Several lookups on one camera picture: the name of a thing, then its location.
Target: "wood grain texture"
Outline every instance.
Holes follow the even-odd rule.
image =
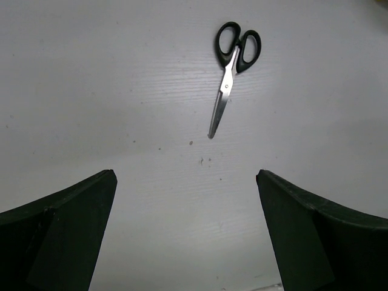
[[[279,282],[259,169],[388,217],[387,13],[373,1],[2,1],[0,211],[110,167],[91,290]],[[263,49],[209,140],[213,39],[231,20]]]

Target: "black plastic handle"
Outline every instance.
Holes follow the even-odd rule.
[[[234,37],[233,37],[233,41],[230,45],[230,48],[229,48],[229,51],[227,53],[224,53],[222,50],[221,50],[221,46],[219,45],[219,37],[221,36],[221,33],[227,29],[227,28],[232,28],[233,29],[233,32],[234,32]],[[216,39],[215,39],[215,50],[216,50],[216,55],[217,55],[217,58],[219,60],[219,63],[223,66],[223,67],[226,67],[226,65],[230,62],[230,60],[232,59],[232,55],[233,55],[233,51],[236,47],[236,45],[239,45],[239,37],[240,37],[240,33],[241,33],[241,27],[240,25],[238,25],[237,23],[231,21],[231,22],[227,22],[225,23],[219,30],[218,30],[218,33],[216,35]]]
[[[256,53],[250,62],[245,62],[244,50],[245,50],[245,46],[247,44],[247,39],[249,36],[253,37],[256,41]],[[237,73],[242,73],[243,71],[249,69],[250,66],[253,65],[258,60],[260,53],[261,53],[261,38],[260,38],[260,35],[256,31],[248,30],[242,36],[242,38],[238,44],[240,47],[240,53],[239,53],[238,59],[237,59],[236,70],[237,70]]]

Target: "scissors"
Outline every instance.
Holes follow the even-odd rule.
[[[221,33],[227,29],[233,30],[233,41],[230,45],[229,51],[224,53],[219,44]],[[235,22],[225,23],[219,30],[215,39],[216,56],[219,63],[225,68],[225,74],[218,90],[216,104],[214,106],[212,122],[210,123],[210,130],[208,137],[212,139],[217,131],[222,114],[224,113],[226,104],[232,91],[233,79],[236,74],[250,68],[259,58],[261,52],[260,35],[254,30],[248,30],[240,39],[241,27]],[[244,50],[247,44],[248,37],[253,37],[256,41],[255,56],[250,62],[244,60]]]

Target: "white table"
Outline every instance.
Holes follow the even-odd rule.
[[[1,1],[0,211],[114,169],[93,291],[279,282],[260,168],[388,217],[388,10],[348,2]],[[263,50],[209,140],[230,20]]]

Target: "white surface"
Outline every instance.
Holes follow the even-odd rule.
[[[263,50],[208,140],[230,20]],[[277,283],[260,168],[388,217],[388,11],[372,0],[3,0],[0,37],[0,211],[118,176],[93,291]]]

